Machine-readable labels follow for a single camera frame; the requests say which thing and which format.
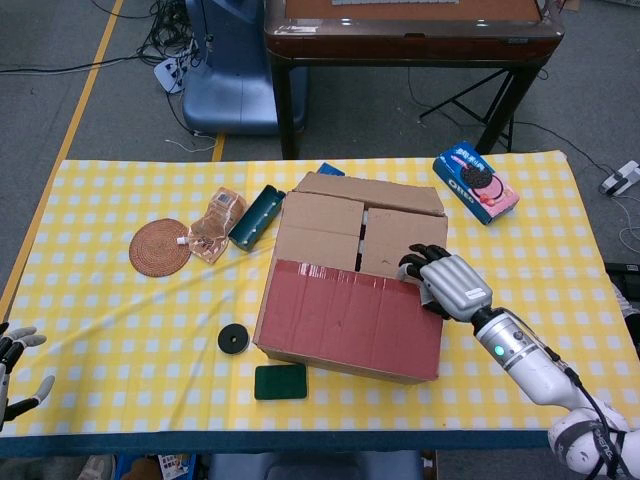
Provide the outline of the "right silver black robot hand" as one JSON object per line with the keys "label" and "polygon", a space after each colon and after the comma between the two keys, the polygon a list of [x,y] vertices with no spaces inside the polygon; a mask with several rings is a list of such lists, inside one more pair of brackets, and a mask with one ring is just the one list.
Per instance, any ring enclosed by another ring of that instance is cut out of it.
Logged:
{"label": "right silver black robot hand", "polygon": [[413,244],[409,249],[399,261],[397,278],[418,286],[424,309],[464,323],[491,311],[491,288],[460,256],[438,245]]}

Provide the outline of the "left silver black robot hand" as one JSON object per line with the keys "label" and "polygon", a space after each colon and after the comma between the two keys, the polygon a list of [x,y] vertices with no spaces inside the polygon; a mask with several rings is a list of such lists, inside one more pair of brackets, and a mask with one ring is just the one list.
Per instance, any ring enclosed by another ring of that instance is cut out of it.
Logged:
{"label": "left silver black robot hand", "polygon": [[45,335],[37,333],[33,326],[8,331],[9,323],[1,323],[1,428],[4,424],[15,420],[18,416],[38,407],[50,394],[55,376],[44,378],[38,390],[30,397],[10,404],[8,398],[9,384],[14,367],[27,348],[44,344]]}

